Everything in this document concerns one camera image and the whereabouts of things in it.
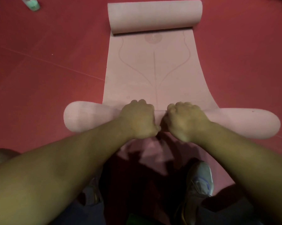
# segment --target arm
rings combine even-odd
[[[168,106],[169,131],[212,155],[249,198],[282,223],[282,156],[217,123],[198,106],[179,102]]]
[[[118,118],[0,165],[0,224],[47,224],[127,141],[155,136],[154,108],[133,100]]]

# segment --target person's left arm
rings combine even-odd
[[[113,121],[1,164],[0,224],[48,224],[122,145],[159,130],[154,107],[133,100]]]

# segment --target curved line pattern on mat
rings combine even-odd
[[[143,76],[143,77],[147,80],[147,82],[148,82],[151,86],[153,86],[153,85],[151,84],[151,82],[149,81],[149,79],[147,79],[147,77],[144,76],[142,72],[140,72],[139,70],[135,69],[134,67],[132,67],[132,66],[129,65],[128,63],[124,62],[124,60],[122,60],[122,58],[121,58],[121,56],[120,56],[120,52],[121,52],[121,49],[122,49],[123,44],[124,44],[124,39],[123,39],[123,38],[121,38],[121,39],[122,39],[122,44],[121,44],[121,47],[119,48],[119,52],[118,52],[118,57],[119,57],[119,59],[120,59],[125,65],[127,65],[127,66],[130,67],[130,68],[132,68],[132,69],[135,70],[137,73],[139,73],[141,76]]]
[[[181,67],[182,65],[186,64],[186,62],[190,59],[191,57],[191,52],[190,52],[190,49],[188,48],[187,44],[186,44],[186,37],[185,37],[185,33],[183,32],[183,35],[184,35],[184,44],[189,52],[189,56],[188,58],[186,59],[186,61],[184,61],[182,64],[178,65],[177,67],[175,67],[173,70],[171,70],[169,73],[166,74],[166,76],[163,78],[163,80],[161,81],[161,83],[159,84],[159,86],[161,86],[161,84],[163,83],[163,81],[169,76],[169,74],[171,74],[173,71],[177,70],[179,67]]]

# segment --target forearm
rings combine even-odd
[[[282,156],[212,123],[200,145],[261,208],[282,222]]]
[[[122,120],[24,153],[0,165],[0,224],[47,224],[131,139]]]

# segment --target pink yoga mat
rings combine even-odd
[[[209,118],[244,136],[267,138],[276,134],[280,121],[274,114],[258,109],[219,109],[214,101],[200,67],[191,28],[200,21],[202,9],[200,0],[109,3],[112,33],[103,105],[71,103],[64,112],[67,128],[85,131],[113,119],[119,113],[117,109],[131,100],[145,99],[157,110],[157,120],[168,104],[189,101],[205,110]],[[233,183],[203,149],[168,136],[180,154],[179,166],[192,157],[209,163],[215,193]],[[167,175],[165,162],[175,159],[168,144],[155,137],[129,142],[118,155],[128,159],[128,153],[136,151],[141,155],[141,164],[162,175]]]

